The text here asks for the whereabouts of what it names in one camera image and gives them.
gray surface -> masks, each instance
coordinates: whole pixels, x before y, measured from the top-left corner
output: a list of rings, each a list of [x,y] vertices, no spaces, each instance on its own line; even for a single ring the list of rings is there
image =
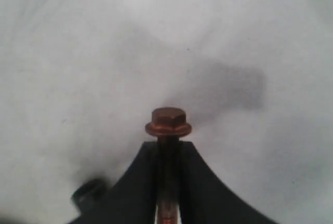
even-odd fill
[[[150,111],[280,223],[332,223],[333,0],[0,0],[0,214],[65,223]]]

black knob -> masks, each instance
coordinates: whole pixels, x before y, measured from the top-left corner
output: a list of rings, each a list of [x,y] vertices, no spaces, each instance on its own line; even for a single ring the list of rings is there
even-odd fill
[[[80,186],[72,195],[71,199],[78,210],[82,213],[89,211],[102,200],[108,193],[109,187],[106,180],[96,178],[89,180]]]

dark object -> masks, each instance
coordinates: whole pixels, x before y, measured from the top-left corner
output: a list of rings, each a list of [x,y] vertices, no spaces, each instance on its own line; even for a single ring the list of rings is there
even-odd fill
[[[72,201],[81,213],[89,211],[108,193],[108,184],[102,178],[90,180],[72,195]]]
[[[170,108],[164,108],[162,115],[173,116],[166,109]],[[174,121],[173,117],[162,119],[171,125]],[[180,122],[186,123],[185,114]],[[274,224],[224,185],[191,142],[179,141],[172,132],[177,127],[161,129],[173,135],[152,132],[158,141],[143,143],[132,165],[107,196],[71,224],[153,224],[156,204],[158,223],[175,224],[177,203],[184,224]]]

hex bolt head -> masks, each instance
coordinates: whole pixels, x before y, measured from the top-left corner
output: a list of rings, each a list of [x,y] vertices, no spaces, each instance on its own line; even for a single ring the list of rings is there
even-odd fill
[[[192,127],[186,122],[186,113],[182,109],[164,107],[152,112],[151,122],[146,132],[155,137],[184,137],[191,133]]]

bolt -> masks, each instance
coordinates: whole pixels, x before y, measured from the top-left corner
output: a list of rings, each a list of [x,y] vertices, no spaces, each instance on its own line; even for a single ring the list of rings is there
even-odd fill
[[[192,127],[186,122],[186,113],[182,109],[164,107],[152,112],[151,122],[146,132],[154,137],[184,137],[191,133]]]
[[[159,205],[157,209],[157,224],[177,224],[178,205],[172,204],[170,208]]]

